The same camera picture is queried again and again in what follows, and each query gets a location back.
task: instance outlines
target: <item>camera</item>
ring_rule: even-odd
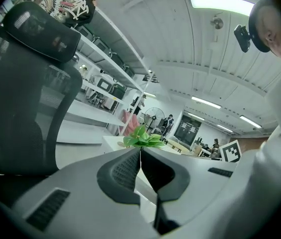
[[[240,48],[243,52],[247,52],[250,48],[250,35],[246,29],[246,26],[238,25],[235,28],[234,34],[239,42]]]

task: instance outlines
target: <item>laboratory room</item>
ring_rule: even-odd
[[[281,233],[281,0],[0,0],[0,237]]]

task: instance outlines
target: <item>white wall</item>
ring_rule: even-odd
[[[218,139],[220,146],[227,144],[230,140],[229,135],[204,123],[201,124],[194,141],[196,141],[199,137],[202,137],[203,143],[208,144],[208,146],[212,146],[214,144],[214,139]]]

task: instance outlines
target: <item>green plant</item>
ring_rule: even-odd
[[[135,128],[134,132],[129,136],[125,136],[123,139],[124,146],[135,146],[135,147],[163,147],[164,143],[160,141],[161,135],[152,134],[149,135],[145,132],[145,125],[140,125]]]

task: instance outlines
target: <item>graphic t-shirt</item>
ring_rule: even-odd
[[[39,5],[67,27],[91,22],[95,11],[91,0],[43,0]]]

